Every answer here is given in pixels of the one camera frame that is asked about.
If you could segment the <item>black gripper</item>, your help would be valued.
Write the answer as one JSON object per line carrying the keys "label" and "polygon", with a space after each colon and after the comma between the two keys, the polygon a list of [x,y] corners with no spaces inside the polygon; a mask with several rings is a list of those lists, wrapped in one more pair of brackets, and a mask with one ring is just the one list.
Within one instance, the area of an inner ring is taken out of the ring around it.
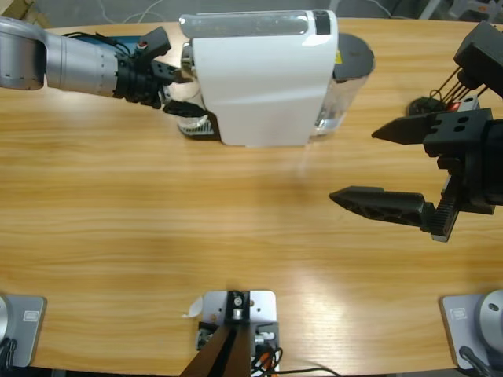
{"label": "black gripper", "polygon": [[[164,89],[174,83],[193,82],[190,75],[158,60],[151,60],[146,66],[138,67],[138,59],[116,54],[118,68],[115,73],[116,88],[113,97],[127,102],[142,104],[154,109],[161,109],[166,96]],[[201,118],[207,110],[197,104],[171,100],[163,111],[182,118]]]}
{"label": "black gripper", "polygon": [[420,193],[350,186],[329,198],[345,210],[375,221],[408,225],[449,240],[461,212],[492,215],[502,205],[502,121],[481,108],[477,97],[465,97],[446,112],[394,119],[372,138],[401,145],[422,144],[438,168],[448,172],[435,208]]}

